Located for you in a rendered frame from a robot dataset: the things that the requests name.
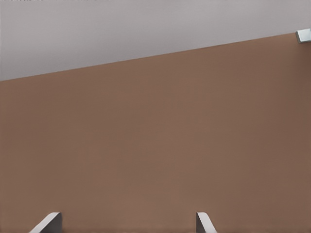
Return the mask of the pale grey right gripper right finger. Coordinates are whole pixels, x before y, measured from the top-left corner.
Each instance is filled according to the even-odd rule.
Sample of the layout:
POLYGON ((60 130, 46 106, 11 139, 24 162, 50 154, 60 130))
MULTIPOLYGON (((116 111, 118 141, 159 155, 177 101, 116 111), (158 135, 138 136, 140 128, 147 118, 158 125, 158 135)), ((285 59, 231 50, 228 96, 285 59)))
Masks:
POLYGON ((205 212, 196 213, 196 233, 217 233, 208 214, 205 212))

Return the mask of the silver frame post foot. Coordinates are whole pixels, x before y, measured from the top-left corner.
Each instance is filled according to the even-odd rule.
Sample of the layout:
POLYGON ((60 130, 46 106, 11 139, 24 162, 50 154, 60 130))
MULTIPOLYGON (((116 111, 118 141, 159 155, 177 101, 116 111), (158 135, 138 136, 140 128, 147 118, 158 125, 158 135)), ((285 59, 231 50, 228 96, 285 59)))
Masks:
POLYGON ((295 32, 299 44, 311 42, 311 28, 295 32))

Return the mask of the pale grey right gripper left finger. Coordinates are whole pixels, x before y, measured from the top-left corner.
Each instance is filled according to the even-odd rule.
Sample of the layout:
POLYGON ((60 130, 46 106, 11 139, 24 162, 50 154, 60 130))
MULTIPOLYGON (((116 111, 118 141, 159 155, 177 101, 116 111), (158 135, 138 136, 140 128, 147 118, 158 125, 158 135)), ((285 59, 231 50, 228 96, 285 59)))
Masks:
POLYGON ((62 213, 48 214, 29 233, 62 233, 62 213))

